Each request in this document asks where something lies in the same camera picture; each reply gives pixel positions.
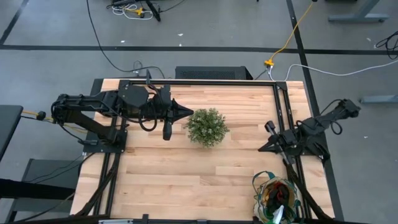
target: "concrete floor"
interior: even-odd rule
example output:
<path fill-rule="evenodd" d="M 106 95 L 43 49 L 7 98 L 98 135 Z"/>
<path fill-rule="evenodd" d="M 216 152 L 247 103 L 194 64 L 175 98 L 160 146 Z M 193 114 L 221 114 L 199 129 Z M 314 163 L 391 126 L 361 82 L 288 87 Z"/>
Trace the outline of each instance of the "concrete floor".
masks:
<path fill-rule="evenodd" d="M 21 0 L 0 1 L 0 33 L 8 26 Z M 163 9 L 178 1 L 159 1 Z M 301 16 L 310 1 L 293 0 Z M 389 13 L 383 24 L 334 24 L 327 15 L 353 12 L 358 3 L 318 1 L 300 25 L 306 49 L 375 50 L 374 44 L 391 35 L 398 22 L 398 4 L 384 0 L 375 12 Z M 242 0 L 187 1 L 162 14 L 162 22 L 132 21 L 115 16 L 107 0 L 90 1 L 91 14 L 103 45 L 109 46 L 205 46 L 281 47 L 292 31 L 285 1 Z M 31 0 L 6 40 L 6 45 L 96 46 L 85 1 Z M 294 38 L 288 48 L 295 49 Z M 132 68 L 141 60 L 174 77 L 179 65 L 247 66 L 257 76 L 270 53 L 257 52 L 107 52 L 119 67 Z M 390 62 L 386 55 L 308 55 L 308 64 L 322 70 L 345 73 Z M 275 79 L 283 79 L 298 54 L 279 54 L 274 61 Z M 311 72 L 319 107 L 331 100 L 364 95 L 397 94 L 396 66 L 350 77 L 331 77 Z M 128 77 L 107 63 L 99 51 L 0 50 L 0 104 L 23 105 L 31 111 L 49 112 L 60 93 L 88 94 L 95 78 Z M 160 75 L 154 70 L 154 77 Z M 304 80 L 294 68 L 289 80 Z M 326 136 L 345 220 L 391 223 L 396 219 L 398 196 L 397 105 L 362 105 L 360 116 L 342 121 L 343 134 Z M 20 180 L 29 158 L 74 159 L 82 147 L 58 127 L 21 120 L 6 155 L 0 177 Z M 10 200 L 0 200 L 0 222 Z"/>

